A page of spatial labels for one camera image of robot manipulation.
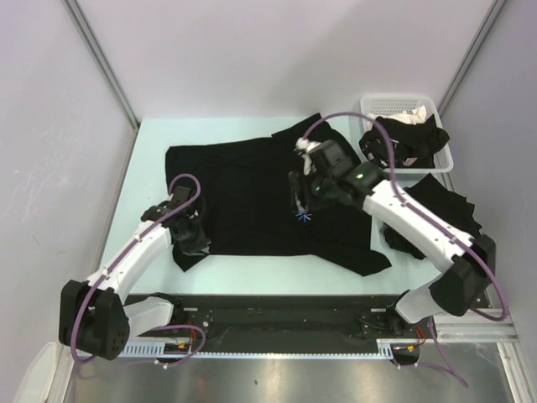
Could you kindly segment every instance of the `white basket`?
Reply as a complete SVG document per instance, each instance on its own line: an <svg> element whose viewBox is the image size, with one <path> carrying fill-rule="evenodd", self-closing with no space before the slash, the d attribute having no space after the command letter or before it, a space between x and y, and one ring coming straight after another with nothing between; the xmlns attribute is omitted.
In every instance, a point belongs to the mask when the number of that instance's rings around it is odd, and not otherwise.
<svg viewBox="0 0 537 403"><path fill-rule="evenodd" d="M442 128L440 116L436 110L435 103L428 97L414 94L368 94L360 100L360 112L367 115L394 115L396 113L410 112L412 109L425 105L427 117L435 115L436 126ZM360 138L367 131L366 121L361 119ZM395 172L398 175L415 176L416 179L427 174L440 174L453 169L453 158L448 144L435 154L435 168L398 168Z"/></svg>

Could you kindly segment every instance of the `white wall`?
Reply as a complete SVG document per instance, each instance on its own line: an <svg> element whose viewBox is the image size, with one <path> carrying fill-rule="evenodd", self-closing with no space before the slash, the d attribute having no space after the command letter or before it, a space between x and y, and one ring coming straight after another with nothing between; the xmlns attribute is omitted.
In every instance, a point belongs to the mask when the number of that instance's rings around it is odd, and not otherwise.
<svg viewBox="0 0 537 403"><path fill-rule="evenodd" d="M493 0L79 0L144 118L301 116L363 92L440 101Z"/></svg>
<svg viewBox="0 0 537 403"><path fill-rule="evenodd" d="M59 0L0 2L0 401L94 269L133 132Z"/></svg>
<svg viewBox="0 0 537 403"><path fill-rule="evenodd" d="M456 189L498 243L498 277L537 374L537 2L508 2L442 122Z"/></svg>

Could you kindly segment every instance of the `white cloth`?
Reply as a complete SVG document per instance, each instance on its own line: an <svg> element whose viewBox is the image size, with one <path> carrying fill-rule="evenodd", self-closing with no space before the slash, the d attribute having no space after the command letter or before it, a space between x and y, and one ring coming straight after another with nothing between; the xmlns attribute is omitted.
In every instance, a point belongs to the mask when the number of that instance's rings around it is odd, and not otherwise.
<svg viewBox="0 0 537 403"><path fill-rule="evenodd" d="M303 151L302 158L304 159L304 175L308 175L311 172L311 158L308 153L321 143L316 141L309 141L307 139L299 138L296 140L296 149Z"/></svg>
<svg viewBox="0 0 537 403"><path fill-rule="evenodd" d="M407 123L407 124L417 124L417 123L424 123L425 120L427 120L427 110L425 109L425 106L417 107L416 109L413 109L410 111L410 113L407 113L406 111L403 111L402 113L397 113L395 115L375 115L374 113L368 113L368 118L376 119L379 116L383 116L383 118L390 118L394 120L399 120L400 122ZM371 122L366 122L366 128L367 130L371 130L373 127L373 124Z"/></svg>

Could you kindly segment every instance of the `metal floor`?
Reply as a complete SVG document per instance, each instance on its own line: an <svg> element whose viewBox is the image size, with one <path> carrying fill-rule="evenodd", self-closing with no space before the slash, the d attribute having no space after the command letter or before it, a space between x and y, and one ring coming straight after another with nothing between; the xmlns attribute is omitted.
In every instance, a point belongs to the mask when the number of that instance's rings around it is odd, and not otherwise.
<svg viewBox="0 0 537 403"><path fill-rule="evenodd" d="M388 361L344 359L193 359L172 369L101 359L74 369L65 403L509 403L514 402L495 343L447 344L470 384L433 369L397 370ZM421 362L443 364L435 346Z"/></svg>

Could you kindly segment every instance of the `laundry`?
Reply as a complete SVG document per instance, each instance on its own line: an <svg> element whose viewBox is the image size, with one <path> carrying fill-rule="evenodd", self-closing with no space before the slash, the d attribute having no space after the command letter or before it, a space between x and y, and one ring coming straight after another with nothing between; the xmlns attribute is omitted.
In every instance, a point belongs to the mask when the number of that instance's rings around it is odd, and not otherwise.
<svg viewBox="0 0 537 403"><path fill-rule="evenodd" d="M479 236L482 226L473 219L475 206L467 202L464 196L448 191L433 175L427 175L406 191L422 206L453 227L473 237ZM425 257L409 240L388 225L384 225L381 232L391 249L406 252L417 259Z"/></svg>
<svg viewBox="0 0 537 403"><path fill-rule="evenodd" d="M374 113L368 113L368 118L376 119L379 116L383 115L375 115ZM417 124L417 123L424 123L427 119L427 109L424 105L421 107L417 107L416 109L412 109L410 112L402 112L402 113L395 113L394 115L388 115L384 116L385 118L390 118L393 120L399 120L402 123L406 124ZM364 121L366 124L366 128L368 130L371 130L373 128L373 124L369 121Z"/></svg>
<svg viewBox="0 0 537 403"><path fill-rule="evenodd" d="M383 254L370 249L371 217L365 212L335 205L299 219L290 211L288 174L304 164L294 152L295 143L320 118L316 114L269 138L168 150L168 184L182 172L201 183L206 202L201 223L211 240L210 254L313 254L360 275L390 266ZM328 123L317 127L310 139L333 139L354 163L360 163L350 144ZM173 256L182 270L206 257L187 256L176 247Z"/></svg>
<svg viewBox="0 0 537 403"><path fill-rule="evenodd" d="M435 116L424 123L406 124L391 118L375 119L392 139L397 168L434 168L434 155L449 141L449 134L436 127ZM388 151L382 135L376 127L367 131L360 139L363 154L380 167L388 166Z"/></svg>

